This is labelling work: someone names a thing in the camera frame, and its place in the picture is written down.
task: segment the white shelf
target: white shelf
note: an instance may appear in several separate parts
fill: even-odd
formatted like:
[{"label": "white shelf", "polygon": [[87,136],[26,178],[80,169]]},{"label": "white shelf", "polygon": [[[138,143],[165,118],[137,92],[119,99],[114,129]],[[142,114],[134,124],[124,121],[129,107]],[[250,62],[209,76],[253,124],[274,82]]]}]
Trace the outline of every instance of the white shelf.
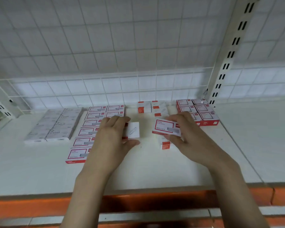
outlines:
[{"label": "white shelf", "polygon": [[[170,113],[176,113],[174,106]],[[132,121],[140,122],[141,145],[134,148],[112,175],[106,194],[163,192],[184,187],[211,187],[208,170],[178,150],[160,150],[151,133],[152,114],[127,109]],[[0,195],[72,192],[83,164],[66,164],[71,142],[24,145],[23,139],[42,114],[22,115],[0,131]],[[221,124],[202,128],[241,166],[246,182],[261,182]]]},{"label": "white shelf", "polygon": [[262,180],[285,182],[285,101],[218,104],[215,109]]}]

